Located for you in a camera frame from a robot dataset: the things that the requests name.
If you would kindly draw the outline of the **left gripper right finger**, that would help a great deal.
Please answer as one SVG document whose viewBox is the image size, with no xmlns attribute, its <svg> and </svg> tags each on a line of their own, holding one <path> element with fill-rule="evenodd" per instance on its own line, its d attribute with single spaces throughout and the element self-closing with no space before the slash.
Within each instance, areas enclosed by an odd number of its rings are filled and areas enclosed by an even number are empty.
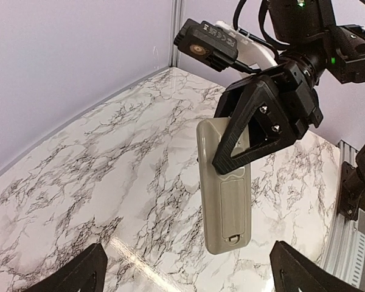
<svg viewBox="0 0 365 292">
<path fill-rule="evenodd" d="M 276 291 L 352 291 L 353 286 L 324 271 L 285 241 L 270 252 Z"/>
</svg>

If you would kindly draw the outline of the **grey remote control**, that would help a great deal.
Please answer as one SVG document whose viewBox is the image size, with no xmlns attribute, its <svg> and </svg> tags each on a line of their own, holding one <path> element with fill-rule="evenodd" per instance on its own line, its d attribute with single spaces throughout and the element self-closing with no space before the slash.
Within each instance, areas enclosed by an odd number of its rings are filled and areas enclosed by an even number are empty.
<svg viewBox="0 0 365 292">
<path fill-rule="evenodd" d="M 211 118 L 196 128 L 204 239 L 207 250 L 221 254 L 245 247 L 251 239 L 251 168 L 226 175 L 212 165 L 228 118 Z"/>
</svg>

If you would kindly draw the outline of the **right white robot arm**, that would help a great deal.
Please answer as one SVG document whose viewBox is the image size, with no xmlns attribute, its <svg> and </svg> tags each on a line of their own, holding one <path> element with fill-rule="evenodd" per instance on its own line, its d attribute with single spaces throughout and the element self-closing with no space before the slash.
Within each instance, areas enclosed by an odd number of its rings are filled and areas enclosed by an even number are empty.
<svg viewBox="0 0 365 292">
<path fill-rule="evenodd" d="M 315 86 L 324 71 L 340 83 L 365 82 L 365 31 L 338 26 L 330 1 L 263 1 L 280 50 L 277 64 L 250 72 L 222 94 L 215 115 L 229 123 L 212 161 L 225 175 L 293 145 L 323 119 Z"/>
</svg>

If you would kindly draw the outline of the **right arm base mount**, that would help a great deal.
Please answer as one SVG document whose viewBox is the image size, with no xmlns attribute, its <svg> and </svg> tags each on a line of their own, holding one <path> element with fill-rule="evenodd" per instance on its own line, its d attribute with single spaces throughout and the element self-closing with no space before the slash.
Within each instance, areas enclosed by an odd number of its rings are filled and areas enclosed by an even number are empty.
<svg viewBox="0 0 365 292">
<path fill-rule="evenodd" d="M 357 221 L 359 210 L 365 212 L 365 144 L 355 156 L 356 167 L 344 161 L 339 181 L 337 213 Z"/>
</svg>

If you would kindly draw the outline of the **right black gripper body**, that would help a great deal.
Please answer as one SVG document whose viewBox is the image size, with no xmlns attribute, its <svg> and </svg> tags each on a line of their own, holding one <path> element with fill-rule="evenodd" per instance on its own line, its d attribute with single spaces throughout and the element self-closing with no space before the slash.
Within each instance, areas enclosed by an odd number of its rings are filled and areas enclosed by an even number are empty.
<svg viewBox="0 0 365 292">
<path fill-rule="evenodd" d="M 245 77 L 226 88 L 244 88 L 245 101 L 258 100 L 253 93 L 266 85 L 269 93 L 286 116 L 297 140 L 302 139 L 310 125 L 320 126 L 323 115 L 314 89 L 324 72 L 324 65 L 309 60 L 284 59 L 273 68 Z"/>
</svg>

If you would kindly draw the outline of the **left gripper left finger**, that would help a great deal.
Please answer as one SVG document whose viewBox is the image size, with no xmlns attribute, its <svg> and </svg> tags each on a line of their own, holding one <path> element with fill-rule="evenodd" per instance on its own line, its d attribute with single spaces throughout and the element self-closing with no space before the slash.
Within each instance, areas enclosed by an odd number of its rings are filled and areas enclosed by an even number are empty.
<svg viewBox="0 0 365 292">
<path fill-rule="evenodd" d="M 58 271 L 29 287 L 33 291 L 97 291 L 105 283 L 107 256 L 100 243 L 93 243 Z"/>
</svg>

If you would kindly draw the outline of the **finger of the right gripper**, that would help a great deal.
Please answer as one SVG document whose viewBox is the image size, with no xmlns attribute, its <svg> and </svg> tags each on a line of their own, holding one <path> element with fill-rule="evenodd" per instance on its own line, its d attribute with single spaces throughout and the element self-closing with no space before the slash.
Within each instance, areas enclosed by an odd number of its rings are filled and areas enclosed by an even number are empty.
<svg viewBox="0 0 365 292">
<path fill-rule="evenodd" d="M 218 101 L 214 118 L 232 117 L 235 111 L 240 114 L 246 105 L 243 92 L 244 88 L 225 90 Z"/>
<path fill-rule="evenodd" d="M 253 93 L 258 100 L 246 102 L 233 114 L 218 144 L 212 165 L 225 175 L 295 143 L 286 116 L 264 85 Z"/>
</svg>

